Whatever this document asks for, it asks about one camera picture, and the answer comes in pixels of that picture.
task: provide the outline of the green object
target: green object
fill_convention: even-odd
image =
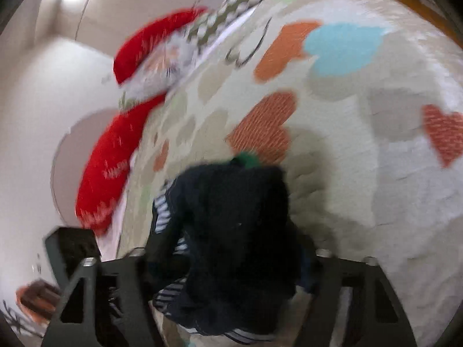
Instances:
[[[250,151],[242,151],[235,156],[235,159],[239,160],[245,168],[260,167],[262,165],[258,156]]]

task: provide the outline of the red pillow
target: red pillow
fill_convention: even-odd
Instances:
[[[76,215],[84,228],[103,235],[130,172],[130,156],[137,148],[150,111],[164,102],[159,94],[117,115],[93,148],[76,201]]]
[[[193,22],[205,10],[203,7],[177,10],[136,32],[122,45],[114,58],[113,70],[117,83],[121,84],[130,78],[155,46],[174,31]]]

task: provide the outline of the folded black garment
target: folded black garment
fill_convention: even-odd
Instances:
[[[272,340],[300,276],[282,170],[235,160],[189,168],[164,186],[153,215],[155,307],[193,333]]]

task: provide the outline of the wall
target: wall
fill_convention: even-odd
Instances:
[[[53,280],[42,238],[61,224],[49,187],[55,150],[82,117],[116,107],[120,91],[110,57],[59,37],[9,60],[0,85],[0,300],[13,305],[38,277],[37,254]]]

